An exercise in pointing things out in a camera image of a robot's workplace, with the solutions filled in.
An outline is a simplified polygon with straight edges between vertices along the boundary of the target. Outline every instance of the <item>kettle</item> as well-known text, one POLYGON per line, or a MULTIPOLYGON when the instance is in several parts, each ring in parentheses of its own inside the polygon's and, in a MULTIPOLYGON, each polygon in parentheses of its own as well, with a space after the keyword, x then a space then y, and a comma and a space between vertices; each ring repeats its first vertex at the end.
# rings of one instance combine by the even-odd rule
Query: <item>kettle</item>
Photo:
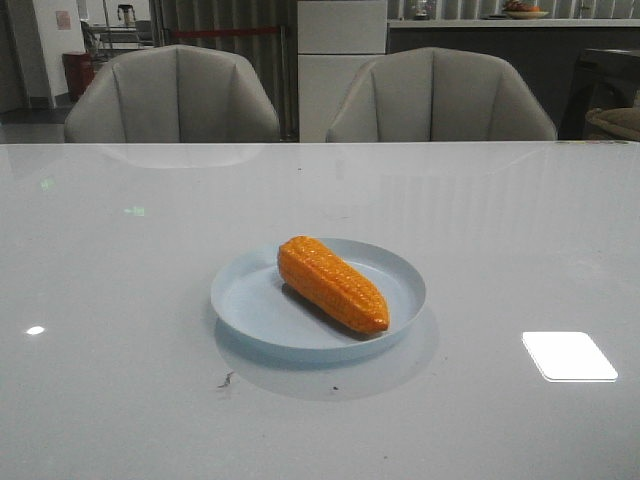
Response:
POLYGON ((133 5, 120 4, 118 5, 118 20, 123 20, 127 27, 133 27, 136 23, 136 11, 133 9, 133 5))

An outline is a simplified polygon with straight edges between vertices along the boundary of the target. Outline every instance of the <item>chair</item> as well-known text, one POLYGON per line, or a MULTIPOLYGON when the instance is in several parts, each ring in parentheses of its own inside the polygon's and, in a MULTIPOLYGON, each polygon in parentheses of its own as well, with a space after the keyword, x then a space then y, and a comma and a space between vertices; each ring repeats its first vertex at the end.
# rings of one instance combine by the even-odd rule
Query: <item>chair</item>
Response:
POLYGON ((139 47, 153 47, 151 20, 136 20, 136 35, 138 36, 139 47))
POLYGON ((278 116, 251 64, 187 45, 125 53, 69 112, 76 143, 276 142, 278 116))
POLYGON ((421 48, 363 65, 329 142, 555 140, 518 72, 489 55, 421 48))

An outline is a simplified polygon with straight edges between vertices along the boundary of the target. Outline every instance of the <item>light blue plate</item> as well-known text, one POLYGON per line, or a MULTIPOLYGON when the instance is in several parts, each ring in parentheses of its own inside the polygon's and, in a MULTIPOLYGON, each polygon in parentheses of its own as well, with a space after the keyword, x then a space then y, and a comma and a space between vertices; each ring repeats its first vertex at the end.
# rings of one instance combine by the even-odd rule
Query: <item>light blue plate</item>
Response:
POLYGON ((374 245, 321 240, 382 292, 389 307, 389 330, 373 337, 353 334, 300 297, 278 273, 278 245, 244 254, 218 272, 211 286, 211 303, 220 320, 248 346, 287 360, 352 360, 400 340, 425 303, 426 287, 418 271, 374 245))

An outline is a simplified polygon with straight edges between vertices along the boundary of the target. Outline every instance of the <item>glossy table surface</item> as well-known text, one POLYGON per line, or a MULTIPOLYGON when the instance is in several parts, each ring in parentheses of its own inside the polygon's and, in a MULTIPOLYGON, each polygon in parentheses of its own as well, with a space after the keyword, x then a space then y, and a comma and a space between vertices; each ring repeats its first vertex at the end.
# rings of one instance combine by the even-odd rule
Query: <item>glossy table surface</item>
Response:
POLYGON ((637 480, 639 240, 635 143, 1 146, 0 477, 637 480), (216 273, 301 233, 410 262, 409 334, 223 328, 216 273), (538 331, 617 379, 546 380, 538 331))

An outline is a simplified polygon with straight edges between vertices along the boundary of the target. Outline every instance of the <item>orange corn cob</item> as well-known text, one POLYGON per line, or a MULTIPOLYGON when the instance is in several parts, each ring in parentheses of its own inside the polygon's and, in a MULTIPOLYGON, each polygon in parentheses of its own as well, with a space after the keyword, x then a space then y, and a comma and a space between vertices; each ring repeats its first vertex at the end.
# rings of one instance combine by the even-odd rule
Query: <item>orange corn cob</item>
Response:
POLYGON ((299 236, 281 245, 278 269, 289 286, 352 330, 372 334, 389 328, 380 291, 319 240, 299 236))

